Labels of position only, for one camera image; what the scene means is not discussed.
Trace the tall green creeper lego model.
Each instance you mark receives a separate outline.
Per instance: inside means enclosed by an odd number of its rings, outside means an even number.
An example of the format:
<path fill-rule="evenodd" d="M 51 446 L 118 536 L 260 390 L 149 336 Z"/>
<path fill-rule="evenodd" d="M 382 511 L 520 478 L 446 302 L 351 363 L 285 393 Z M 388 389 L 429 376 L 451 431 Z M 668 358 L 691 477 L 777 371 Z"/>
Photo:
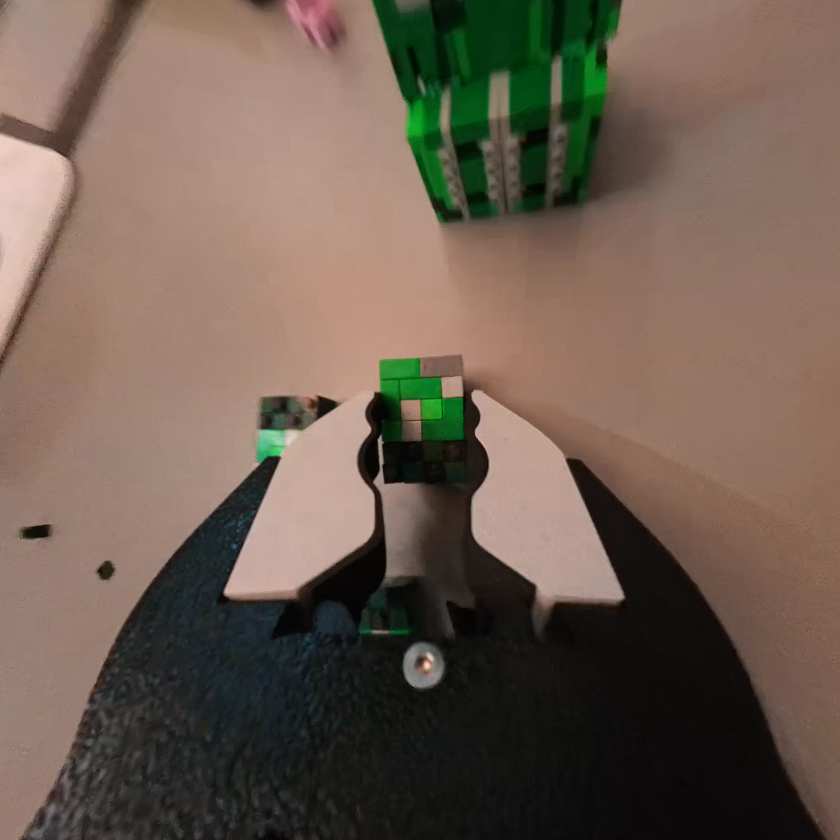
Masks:
<path fill-rule="evenodd" d="M 621 1 L 373 1 L 441 224 L 584 202 Z"/>

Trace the white stand with clear arms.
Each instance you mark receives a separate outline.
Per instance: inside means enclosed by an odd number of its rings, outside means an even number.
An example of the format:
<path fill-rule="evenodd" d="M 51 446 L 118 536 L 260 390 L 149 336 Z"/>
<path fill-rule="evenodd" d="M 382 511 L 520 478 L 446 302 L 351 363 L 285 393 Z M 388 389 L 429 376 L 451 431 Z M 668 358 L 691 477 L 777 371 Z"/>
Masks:
<path fill-rule="evenodd" d="M 65 222 L 76 191 L 66 156 L 1 135 L 1 355 Z"/>

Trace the pink lego pig figure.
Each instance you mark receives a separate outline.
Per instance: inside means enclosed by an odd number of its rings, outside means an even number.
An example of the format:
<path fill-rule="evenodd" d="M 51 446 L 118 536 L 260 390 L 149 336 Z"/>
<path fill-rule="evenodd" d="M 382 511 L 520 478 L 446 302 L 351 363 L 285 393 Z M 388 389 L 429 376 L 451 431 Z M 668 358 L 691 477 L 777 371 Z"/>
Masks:
<path fill-rule="evenodd" d="M 345 27 L 333 2 L 285 1 L 284 5 L 290 21 L 310 44 L 331 51 L 340 43 Z"/>

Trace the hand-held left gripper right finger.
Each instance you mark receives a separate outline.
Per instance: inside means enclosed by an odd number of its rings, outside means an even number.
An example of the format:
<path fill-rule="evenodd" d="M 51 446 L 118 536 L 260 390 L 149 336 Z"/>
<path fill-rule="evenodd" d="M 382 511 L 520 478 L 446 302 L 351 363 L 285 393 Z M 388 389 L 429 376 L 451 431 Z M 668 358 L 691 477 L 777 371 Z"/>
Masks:
<path fill-rule="evenodd" d="M 528 611 L 543 635 L 562 605 L 618 607 L 625 592 L 562 449 L 481 390 L 476 442 L 486 470 L 471 495 L 469 547 L 488 561 L 470 585 L 492 610 Z"/>

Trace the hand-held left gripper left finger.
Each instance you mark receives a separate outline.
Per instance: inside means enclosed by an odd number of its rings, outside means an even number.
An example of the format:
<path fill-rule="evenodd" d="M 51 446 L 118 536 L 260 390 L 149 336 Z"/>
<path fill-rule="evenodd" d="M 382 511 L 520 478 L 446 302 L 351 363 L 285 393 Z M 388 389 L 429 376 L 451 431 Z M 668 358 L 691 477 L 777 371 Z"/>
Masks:
<path fill-rule="evenodd" d="M 385 578 L 379 395 L 362 391 L 281 456 L 224 587 L 231 602 L 279 603 L 277 631 L 307 631 L 325 602 L 357 626 Z"/>

